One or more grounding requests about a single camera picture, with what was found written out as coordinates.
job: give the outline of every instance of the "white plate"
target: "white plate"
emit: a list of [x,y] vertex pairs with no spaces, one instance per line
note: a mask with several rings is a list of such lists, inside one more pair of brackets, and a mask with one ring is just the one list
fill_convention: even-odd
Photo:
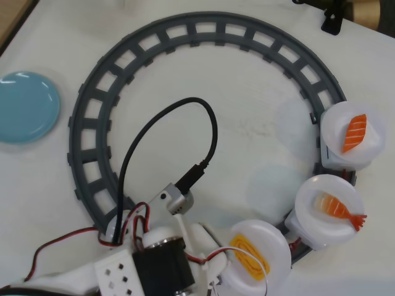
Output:
[[[362,143],[342,153],[344,137],[351,119],[366,114],[367,127]],[[386,132],[380,116],[367,106],[353,102],[341,102],[332,106],[323,116],[321,135],[328,148],[343,160],[367,163],[376,158],[385,147]]]
[[331,245],[352,239],[357,231],[348,220],[333,218],[314,209],[315,199],[323,192],[339,199],[350,213],[364,214],[362,199],[351,184],[337,176],[318,175],[308,179],[297,192],[297,220],[320,244]]

